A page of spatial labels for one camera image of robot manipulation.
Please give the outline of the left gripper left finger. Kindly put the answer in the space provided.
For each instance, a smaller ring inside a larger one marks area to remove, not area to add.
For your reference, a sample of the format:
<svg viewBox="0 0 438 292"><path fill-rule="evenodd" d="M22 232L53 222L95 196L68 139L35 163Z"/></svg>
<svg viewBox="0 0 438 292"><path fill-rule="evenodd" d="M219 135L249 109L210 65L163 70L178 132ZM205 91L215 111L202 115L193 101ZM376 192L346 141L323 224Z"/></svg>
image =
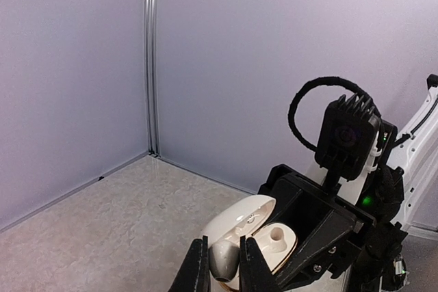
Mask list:
<svg viewBox="0 0 438 292"><path fill-rule="evenodd" d="M171 284L169 292L211 291L208 237L194 239Z"/></svg>

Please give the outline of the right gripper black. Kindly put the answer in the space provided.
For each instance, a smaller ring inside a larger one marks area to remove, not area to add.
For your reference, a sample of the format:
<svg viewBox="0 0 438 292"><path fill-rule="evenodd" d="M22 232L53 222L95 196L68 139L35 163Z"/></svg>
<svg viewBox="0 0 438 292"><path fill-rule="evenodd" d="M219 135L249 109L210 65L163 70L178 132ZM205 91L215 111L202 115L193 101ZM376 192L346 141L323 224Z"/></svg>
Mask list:
<svg viewBox="0 0 438 292"><path fill-rule="evenodd" d="M365 211L326 193L311 179L281 164L273 167L259 193L276 200L269 223L289 226L298 244L275 273L279 287L303 287L330 272L340 277L355 261L376 220Z"/></svg>

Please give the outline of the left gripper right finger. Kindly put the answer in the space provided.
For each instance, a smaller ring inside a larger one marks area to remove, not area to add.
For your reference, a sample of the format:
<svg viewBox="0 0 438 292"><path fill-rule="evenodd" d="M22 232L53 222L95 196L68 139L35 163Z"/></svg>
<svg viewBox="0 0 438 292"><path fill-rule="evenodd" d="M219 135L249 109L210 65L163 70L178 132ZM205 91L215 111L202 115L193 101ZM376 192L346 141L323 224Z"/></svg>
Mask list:
<svg viewBox="0 0 438 292"><path fill-rule="evenodd" d="M281 292L253 237L240 237L239 291Z"/></svg>

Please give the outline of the white wireless earbud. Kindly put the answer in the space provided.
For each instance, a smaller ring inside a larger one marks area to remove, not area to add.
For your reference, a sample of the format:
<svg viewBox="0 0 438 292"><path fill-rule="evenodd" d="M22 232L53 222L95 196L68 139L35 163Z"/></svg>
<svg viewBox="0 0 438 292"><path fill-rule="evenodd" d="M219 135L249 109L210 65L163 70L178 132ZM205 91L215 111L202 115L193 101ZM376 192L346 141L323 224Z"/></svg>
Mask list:
<svg viewBox="0 0 438 292"><path fill-rule="evenodd" d="M240 261L240 248L233 242L222 239L209 248L209 268L219 282L230 282L236 275Z"/></svg>

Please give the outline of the white earbud charging case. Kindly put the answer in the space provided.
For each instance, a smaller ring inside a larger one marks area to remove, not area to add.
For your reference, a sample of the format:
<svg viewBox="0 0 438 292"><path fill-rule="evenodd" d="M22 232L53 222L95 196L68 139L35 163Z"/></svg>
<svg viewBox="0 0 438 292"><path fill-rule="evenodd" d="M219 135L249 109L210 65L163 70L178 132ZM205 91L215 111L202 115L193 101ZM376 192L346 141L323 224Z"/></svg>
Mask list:
<svg viewBox="0 0 438 292"><path fill-rule="evenodd" d="M201 235L208 237L208 249L213 243L222 239L240 247L240 237L253 237L270 271L276 273L292 255L298 244L298 237L283 223L268 223L275 205L275 198L261 194L248 196L236 202L204 227ZM230 282L218 281L224 290L239 290L238 270L239 266Z"/></svg>

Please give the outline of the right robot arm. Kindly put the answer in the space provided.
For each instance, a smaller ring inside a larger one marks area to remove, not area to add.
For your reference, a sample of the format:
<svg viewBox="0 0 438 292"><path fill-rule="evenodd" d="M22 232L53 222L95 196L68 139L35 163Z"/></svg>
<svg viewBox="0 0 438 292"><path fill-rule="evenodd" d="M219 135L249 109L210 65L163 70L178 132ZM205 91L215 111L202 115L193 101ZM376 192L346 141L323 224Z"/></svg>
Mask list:
<svg viewBox="0 0 438 292"><path fill-rule="evenodd" d="M288 291L329 272L348 272L348 291L397 291L407 279L402 242L426 190L437 180L437 76L403 129L384 120L372 97L340 77L308 81L293 98L288 124L315 155L308 173L272 168L259 188L276 200L268 224L292 229L297 244L274 269L254 239L241 241L240 289ZM328 104L317 144L298 130L299 102L321 85L346 90Z"/></svg>

